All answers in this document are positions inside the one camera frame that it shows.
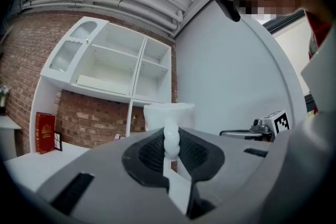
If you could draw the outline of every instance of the white table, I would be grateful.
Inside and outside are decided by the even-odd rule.
[[[9,116],[0,116],[0,151],[4,161],[16,158],[14,130],[20,130]]]
[[[62,149],[63,151],[54,150],[45,154],[28,153],[4,164],[15,182],[37,191],[50,176],[89,150],[64,142]]]

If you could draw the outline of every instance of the white cup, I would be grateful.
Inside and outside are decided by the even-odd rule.
[[[171,119],[179,127],[195,128],[194,104],[150,104],[144,106],[143,113],[146,131],[165,127],[167,119]]]

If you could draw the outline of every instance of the black slot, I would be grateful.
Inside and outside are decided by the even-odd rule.
[[[69,215],[93,179],[90,174],[78,174],[51,205],[63,214]]]
[[[265,158],[267,156],[268,151],[257,150],[256,148],[247,148],[244,150],[245,153],[256,155],[258,157]]]

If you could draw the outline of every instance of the gray surface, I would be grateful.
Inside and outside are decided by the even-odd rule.
[[[93,148],[46,181],[38,195],[50,202],[79,172],[86,172],[95,179],[71,213],[76,219],[89,223],[171,223],[180,216],[180,223],[188,222],[165,189],[142,187],[122,166],[124,150],[156,131]]]
[[[241,140],[195,132],[191,129],[185,130],[215,144],[224,152],[225,162],[217,175],[209,181],[196,184],[200,196],[215,206],[220,206],[223,202],[228,201],[264,160],[262,157],[245,153],[244,150],[252,147],[267,151],[270,145],[268,142]]]
[[[267,150],[269,143],[210,135],[186,129],[219,146],[225,154],[225,164],[207,183],[198,183],[199,193],[219,206],[239,189],[264,160],[244,153],[255,147]],[[121,156],[126,148],[156,131],[130,136],[126,139],[94,148],[64,167],[38,190],[51,202],[79,173],[91,173],[95,179],[88,187],[71,216],[90,223],[189,222],[169,199],[165,189],[142,187],[124,170]]]
[[[265,202],[262,223],[285,222],[322,187],[336,154],[335,119],[336,112],[318,113],[292,131],[281,173]]]

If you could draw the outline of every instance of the white shelving unit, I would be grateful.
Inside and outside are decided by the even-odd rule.
[[[56,92],[72,92],[129,103],[171,102],[171,48],[144,34],[83,17],[62,37],[47,59],[30,113],[30,151],[35,152],[36,112],[52,113]]]

